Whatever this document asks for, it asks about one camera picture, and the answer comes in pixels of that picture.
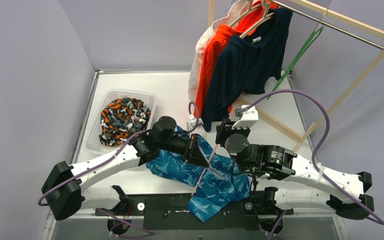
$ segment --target clothing rack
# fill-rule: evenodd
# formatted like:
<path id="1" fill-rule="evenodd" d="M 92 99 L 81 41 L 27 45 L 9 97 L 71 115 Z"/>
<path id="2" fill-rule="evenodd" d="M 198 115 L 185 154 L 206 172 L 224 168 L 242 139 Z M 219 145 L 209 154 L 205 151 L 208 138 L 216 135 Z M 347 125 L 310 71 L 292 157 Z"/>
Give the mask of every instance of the clothing rack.
<path id="1" fill-rule="evenodd" d="M 337 26 L 334 26 L 330 23 L 327 23 L 325 21 L 320 21 L 319 19 L 317 19 L 316 17 L 313 17 L 311 15 L 308 15 L 302 11 L 299 11 L 293 7 L 290 7 L 288 6 L 287 4 L 284 4 L 282 2 L 279 2 L 278 0 L 268 0 L 272 3 L 275 3 L 283 8 L 286 8 L 286 9 L 289 9 L 291 10 L 292 12 L 298 14 L 298 15 L 301 15 L 305 18 L 308 18 L 310 20 L 313 20 L 313 21 L 316 21 L 316 22 L 319 22 L 321 25 L 324 25 L 328 28 L 331 28 L 331 29 L 334 29 L 340 33 L 343 33 L 345 35 L 348 35 L 354 39 L 357 39 L 363 43 L 366 43 L 370 46 L 373 46 L 377 49 L 380 49 L 380 53 L 371 61 L 371 63 L 366 67 L 366 69 L 363 70 L 363 72 L 357 77 L 357 79 L 355 79 L 354 82 L 352 82 L 352 84 L 348 87 L 348 89 L 346 89 L 341 96 L 339 96 L 339 98 L 332 104 L 332 106 L 327 110 L 327 112 L 329 114 L 332 114 L 332 112 L 339 106 L 339 104 L 342 103 L 342 101 L 348 97 L 348 95 L 350 95 L 350 93 L 363 81 L 363 79 L 365 77 L 367 77 L 371 72 L 372 70 L 381 62 L 381 60 L 384 58 L 384 46 L 380 45 L 380 44 L 377 44 L 373 41 L 370 41 L 364 37 L 361 37 L 361 36 L 358 36 L 352 32 L 349 32 L 347 30 L 344 30 L 340 27 L 337 27 Z M 357 21 L 353 18 L 350 18 L 348 16 L 345 16 L 345 15 L 342 15 L 336 11 L 332 11 L 330 9 L 327 9 L 326 7 L 323 7 L 323 6 L 320 6 L 320 5 L 317 5 L 313 2 L 310 2 L 310 1 L 307 1 L 307 0 L 288 0 L 289 2 L 292 2 L 292 3 L 295 3 L 297 5 L 300 5 L 302 7 L 305 7 L 309 10 L 312 10 L 316 13 L 319 13 L 319 14 L 323 14 L 325 17 L 330 17 L 332 19 L 335 19 L 339 22 L 342 22 L 348 26 L 351 26 L 351 27 L 354 27 L 356 29 L 359 29 L 361 31 L 364 31 L 370 35 L 373 35 L 375 37 L 378 37 L 378 38 L 381 38 L 384 40 L 384 30 L 381 30 L 381 29 L 378 29 L 374 26 L 370 26 L 366 23 L 363 23 L 363 22 L 360 22 L 360 21 Z M 208 24 L 211 25 L 211 23 L 213 22 L 213 19 L 214 19 L 214 8 L 215 8 L 215 5 L 216 5 L 216 0 L 208 0 L 209 2 L 209 8 L 208 8 Z M 245 105 L 249 105 L 251 104 L 250 102 L 248 102 L 246 99 L 244 99 L 243 97 L 239 97 L 239 100 L 238 100 L 241 104 L 245 104 Z M 292 129 L 290 129 L 289 127 L 286 127 L 284 124 L 282 124 L 280 121 L 278 121 L 277 119 L 275 119 L 274 117 L 271 117 L 269 116 L 267 113 L 263 112 L 261 109 L 258 109 L 259 112 L 262 112 L 262 115 L 260 115 L 260 117 L 265 120 L 266 122 L 268 122 L 270 125 L 272 125 L 273 127 L 275 127 L 276 129 L 278 129 L 279 131 L 281 131 L 282 133 L 286 134 L 288 137 L 290 137 L 291 139 L 293 139 L 294 141 L 297 142 L 297 144 L 295 145 L 295 147 L 293 148 L 294 151 L 297 151 L 298 148 L 301 146 L 301 144 L 310 136 L 310 134 L 321 124 L 323 123 L 324 121 L 324 117 L 320 118 L 319 121 L 317 122 L 313 122 L 310 127 L 307 129 L 307 131 L 302 135 L 302 136 L 297 136 L 297 133 L 294 132 Z"/>

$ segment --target laundry basket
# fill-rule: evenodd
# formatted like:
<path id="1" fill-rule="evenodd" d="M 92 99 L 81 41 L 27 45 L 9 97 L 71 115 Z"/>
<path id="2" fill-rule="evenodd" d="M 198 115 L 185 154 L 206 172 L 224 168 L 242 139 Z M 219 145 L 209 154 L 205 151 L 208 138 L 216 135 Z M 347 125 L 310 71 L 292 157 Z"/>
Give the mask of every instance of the laundry basket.
<path id="1" fill-rule="evenodd" d="M 127 89 L 110 89 L 103 96 L 102 101 L 99 104 L 99 108 L 95 112 L 94 118 L 92 118 L 93 122 L 90 122 L 86 128 L 86 132 L 83 139 L 83 149 L 86 152 L 101 156 L 120 147 L 102 145 L 99 139 L 99 135 L 102 133 L 102 110 L 104 110 L 104 108 L 109 103 L 120 98 L 135 98 L 142 100 L 145 106 L 147 106 L 151 110 L 151 116 L 149 117 L 148 126 L 146 127 L 146 129 L 151 128 L 152 120 L 155 113 L 155 106 L 157 105 L 157 96 L 155 94 Z"/>

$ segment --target green hanger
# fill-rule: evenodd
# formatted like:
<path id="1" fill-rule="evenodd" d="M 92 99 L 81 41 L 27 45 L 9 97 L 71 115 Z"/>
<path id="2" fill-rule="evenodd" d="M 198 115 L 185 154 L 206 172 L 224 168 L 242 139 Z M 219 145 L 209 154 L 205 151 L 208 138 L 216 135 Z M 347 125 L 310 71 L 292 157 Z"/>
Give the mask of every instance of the green hanger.
<path id="1" fill-rule="evenodd" d="M 295 56 L 295 58 L 292 60 L 290 65 L 287 67 L 285 72 L 283 73 L 282 77 L 279 79 L 279 81 L 276 83 L 276 85 L 271 90 L 272 92 L 275 91 L 279 85 L 282 83 L 282 81 L 286 78 L 286 76 L 291 72 L 292 68 L 295 66 L 295 64 L 300 60 L 300 58 L 303 56 L 303 54 L 309 49 L 311 44 L 314 43 L 314 41 L 320 36 L 320 34 L 323 31 L 324 26 L 321 26 L 319 29 L 313 31 L 310 36 L 307 38 L 307 41 L 305 41 L 304 45 L 299 50 L 298 54 Z"/>

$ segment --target bolt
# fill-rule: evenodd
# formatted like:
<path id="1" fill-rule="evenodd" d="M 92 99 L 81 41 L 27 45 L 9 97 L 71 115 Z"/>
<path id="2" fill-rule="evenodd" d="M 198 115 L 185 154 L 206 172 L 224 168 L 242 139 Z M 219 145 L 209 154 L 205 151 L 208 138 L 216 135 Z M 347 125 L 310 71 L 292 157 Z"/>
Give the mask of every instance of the bolt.
<path id="1" fill-rule="evenodd" d="M 251 209 L 253 209 L 253 204 L 252 204 L 251 202 L 247 202 L 247 203 L 245 203 L 245 209 L 246 209 L 246 210 L 251 210 Z"/>

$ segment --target hanging clothes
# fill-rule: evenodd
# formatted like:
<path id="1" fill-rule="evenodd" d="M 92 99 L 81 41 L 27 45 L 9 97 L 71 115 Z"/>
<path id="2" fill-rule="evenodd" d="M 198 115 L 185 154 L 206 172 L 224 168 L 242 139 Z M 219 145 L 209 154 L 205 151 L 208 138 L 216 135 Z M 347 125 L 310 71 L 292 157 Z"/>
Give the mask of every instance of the hanging clothes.
<path id="1" fill-rule="evenodd" d="M 260 5 L 261 1 L 257 1 L 253 6 Z M 244 33 L 249 27 L 254 23 L 260 20 L 263 16 L 264 8 L 260 7 L 259 9 L 251 12 L 245 16 L 235 28 L 232 28 L 228 25 L 220 25 L 215 33 L 215 36 L 208 43 L 205 48 L 204 56 L 202 59 L 201 71 L 199 74 L 199 87 L 196 93 L 195 103 L 199 110 L 199 115 L 202 116 L 202 109 L 204 107 L 204 101 L 208 94 L 208 89 L 210 87 L 211 78 L 213 76 L 214 69 L 216 67 L 217 60 L 228 45 L 229 40 L 232 36 L 239 36 Z"/>
<path id="2" fill-rule="evenodd" d="M 263 94 L 270 77 L 281 77 L 292 11 L 269 11 L 274 17 L 256 28 L 252 36 L 234 35 L 221 53 L 203 104 L 202 121 L 209 132 L 211 123 L 229 117 L 228 108 L 242 92 Z"/>
<path id="3" fill-rule="evenodd" d="M 189 99 L 191 101 L 195 102 L 197 98 L 198 87 L 200 85 L 200 73 L 201 66 L 203 64 L 204 51 L 208 43 L 211 41 L 211 39 L 213 39 L 214 35 L 216 34 L 215 30 L 217 30 L 220 25 L 229 24 L 233 20 L 239 18 L 239 16 L 248 9 L 248 5 L 248 0 L 239 0 L 235 2 L 227 13 L 227 16 L 214 21 L 196 43 L 195 58 L 192 63 L 192 68 L 190 69 L 189 88 L 187 90 Z"/>

